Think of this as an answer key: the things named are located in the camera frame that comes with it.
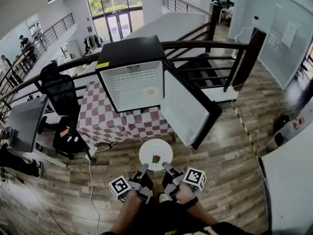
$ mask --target black mesh chair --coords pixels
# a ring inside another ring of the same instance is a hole
[[[53,110],[62,116],[56,128],[53,147],[57,153],[70,159],[73,159],[73,153],[85,151],[91,160],[89,148],[76,130],[80,105],[73,79],[69,75],[59,74],[57,67],[56,63],[49,64],[40,73],[41,92],[48,96]],[[61,137],[60,133],[68,128],[68,133]]]

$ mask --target red and white checkered tablecloth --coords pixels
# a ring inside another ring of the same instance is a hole
[[[151,138],[173,132],[158,107],[116,113],[100,82],[90,82],[84,94],[77,130],[87,144]]]

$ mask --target forearm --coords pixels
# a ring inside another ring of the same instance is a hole
[[[130,192],[130,194],[127,195],[117,220],[111,228],[111,232],[117,235],[125,234],[138,213],[141,203],[142,200],[137,196],[137,193],[135,191],[134,193]]]
[[[202,206],[200,202],[196,203],[194,206],[189,208],[187,212],[189,213],[190,216],[200,220],[201,222],[209,226],[218,223],[218,221],[205,210],[205,208]]]

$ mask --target yellow sticker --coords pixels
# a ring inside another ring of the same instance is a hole
[[[98,69],[98,68],[103,68],[103,67],[107,67],[107,66],[109,66],[109,63],[110,63],[110,62],[106,62],[106,63],[103,63],[103,64],[99,64],[99,65],[96,66],[96,69]]]

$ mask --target black cable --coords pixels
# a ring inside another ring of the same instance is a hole
[[[20,177],[17,177],[15,175],[13,175],[11,172],[9,172],[8,170],[5,170],[6,172],[8,172],[9,174],[11,174],[13,177],[15,177],[18,181],[20,181],[22,184],[26,185],[26,187],[31,191],[31,193],[34,195],[34,197],[39,201],[39,203],[41,203],[41,205],[45,208],[45,210],[47,211],[47,213],[49,213],[49,215],[52,217],[52,219],[56,222],[56,224],[60,227],[60,229],[62,230],[62,232],[64,232],[66,235],[67,233],[63,230],[63,228],[60,226],[60,224],[58,223],[58,221],[55,220],[55,218],[52,216],[52,214],[48,211],[48,209],[43,205],[43,203],[36,197],[36,195],[34,194],[34,192],[31,190],[31,188],[24,182],[23,179],[21,179]]]

